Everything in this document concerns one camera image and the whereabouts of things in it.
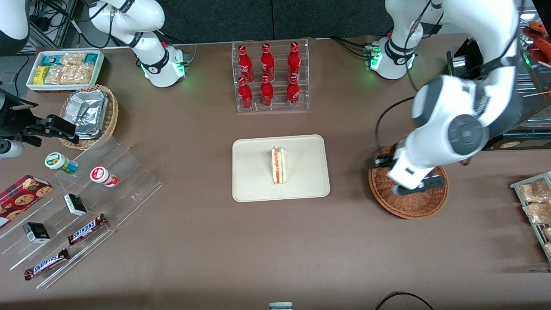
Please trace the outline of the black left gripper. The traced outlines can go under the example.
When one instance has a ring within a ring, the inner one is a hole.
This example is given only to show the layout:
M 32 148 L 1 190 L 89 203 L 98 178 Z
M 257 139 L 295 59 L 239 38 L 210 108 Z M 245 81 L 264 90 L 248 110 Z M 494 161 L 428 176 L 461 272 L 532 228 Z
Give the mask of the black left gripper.
M 375 156 L 366 160 L 365 164 L 368 170 L 376 169 L 378 167 L 390 167 L 393 165 L 393 155 Z

